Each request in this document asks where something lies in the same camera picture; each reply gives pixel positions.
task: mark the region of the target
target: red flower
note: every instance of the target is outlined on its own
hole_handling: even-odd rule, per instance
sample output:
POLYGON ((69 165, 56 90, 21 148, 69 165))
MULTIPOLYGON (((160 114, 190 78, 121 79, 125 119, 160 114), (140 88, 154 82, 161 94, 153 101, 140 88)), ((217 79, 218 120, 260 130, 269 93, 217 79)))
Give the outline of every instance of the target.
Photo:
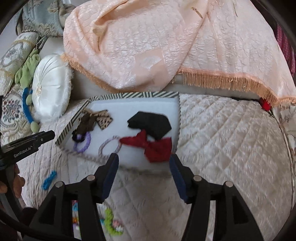
POLYGON ((263 110, 270 111, 271 105, 267 102, 267 100, 260 98, 259 103, 263 110))

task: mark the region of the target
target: black cord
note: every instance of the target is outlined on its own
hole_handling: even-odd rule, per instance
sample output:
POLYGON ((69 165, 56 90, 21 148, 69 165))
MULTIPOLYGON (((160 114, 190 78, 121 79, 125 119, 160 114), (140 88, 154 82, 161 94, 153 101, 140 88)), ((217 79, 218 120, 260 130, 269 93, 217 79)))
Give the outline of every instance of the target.
POLYGON ((14 220, 12 217, 10 217, 8 214, 6 214, 3 210, 0 209, 0 220, 4 222, 9 227, 13 228, 14 230, 27 235, 31 238, 35 238, 38 240, 43 241, 81 241, 79 239, 69 237, 66 235, 54 235, 54 234, 48 234, 45 232, 41 232, 35 229, 31 229, 28 226, 14 220))

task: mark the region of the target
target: green hair tie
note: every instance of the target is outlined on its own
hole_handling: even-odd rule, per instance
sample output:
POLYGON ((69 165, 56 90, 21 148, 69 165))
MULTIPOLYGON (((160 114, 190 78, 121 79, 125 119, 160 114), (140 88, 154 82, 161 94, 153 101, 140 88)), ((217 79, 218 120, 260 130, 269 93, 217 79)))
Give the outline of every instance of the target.
POLYGON ((104 220, 104 225, 108 231, 108 233, 110 235, 113 235, 113 236, 120 236, 123 234, 122 231, 116 231, 115 228, 113 228, 112 226, 112 223, 113 223, 113 218, 114 218, 114 215, 113 215, 113 212, 110 208, 107 208, 105 210, 105 220, 104 220))

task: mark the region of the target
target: purple hair tie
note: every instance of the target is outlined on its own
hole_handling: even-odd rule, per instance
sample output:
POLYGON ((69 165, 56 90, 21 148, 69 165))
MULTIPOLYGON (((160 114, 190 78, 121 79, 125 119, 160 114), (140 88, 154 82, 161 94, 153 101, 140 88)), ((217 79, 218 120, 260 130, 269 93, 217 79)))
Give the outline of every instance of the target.
POLYGON ((81 150, 77 150, 77 145, 78 145, 78 143, 77 143, 77 142, 74 143, 73 150, 76 151, 77 153, 83 153, 83 152, 85 152, 85 151, 87 150, 87 148, 89 147, 89 145, 90 145, 90 143, 91 143, 91 134, 90 134, 89 131, 86 132, 85 137, 86 137, 86 144, 85 144, 85 146, 84 146, 81 150))

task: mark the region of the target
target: blue plush toy limb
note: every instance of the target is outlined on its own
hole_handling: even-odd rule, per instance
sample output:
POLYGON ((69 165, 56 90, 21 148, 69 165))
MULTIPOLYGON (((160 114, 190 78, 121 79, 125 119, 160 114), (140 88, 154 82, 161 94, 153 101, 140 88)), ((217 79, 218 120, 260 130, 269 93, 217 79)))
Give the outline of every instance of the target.
POLYGON ((26 104, 26 98, 28 97, 28 95, 29 95, 29 89, 25 88, 24 92, 22 94, 22 107, 24 109, 25 116, 27 117, 29 123, 31 124, 34 120, 33 120, 33 117, 31 115, 31 112, 29 110, 29 107, 26 104))
POLYGON ((52 171, 48 178, 46 178, 42 184, 43 190, 48 190, 52 181, 56 178, 57 172, 52 171))

